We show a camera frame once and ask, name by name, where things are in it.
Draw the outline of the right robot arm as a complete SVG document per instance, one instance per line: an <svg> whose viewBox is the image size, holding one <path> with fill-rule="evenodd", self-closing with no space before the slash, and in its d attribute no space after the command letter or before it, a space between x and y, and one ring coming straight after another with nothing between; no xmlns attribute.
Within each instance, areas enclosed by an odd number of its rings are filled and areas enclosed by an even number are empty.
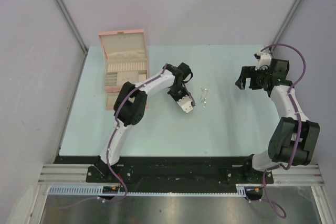
<svg viewBox="0 0 336 224"><path fill-rule="evenodd" d="M264 90L274 103L279 123L269 141L268 148L252 155L251 164L242 169L243 179L254 183L261 171L281 167L310 164L320 133L320 125L302 111L292 81L287 79L289 61L272 58L269 54L255 55L255 66L243 66L235 85L243 90L250 81L252 90Z"/></svg>

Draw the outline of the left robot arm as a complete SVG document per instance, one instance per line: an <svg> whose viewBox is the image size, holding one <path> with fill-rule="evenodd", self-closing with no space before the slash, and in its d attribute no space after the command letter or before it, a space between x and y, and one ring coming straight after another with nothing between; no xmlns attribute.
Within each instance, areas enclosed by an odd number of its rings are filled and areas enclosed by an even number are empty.
<svg viewBox="0 0 336 224"><path fill-rule="evenodd" d="M126 82L122 86L113 107L116 122L113 132L100 154L100 160L94 165L103 181L110 182L115 178L113 165L120 159L128 132L143 119L148 97L168 88L168 95L185 113L193 110L195 101L186 87L192 77L189 65L181 63L176 67L167 63L156 75L136 84Z"/></svg>

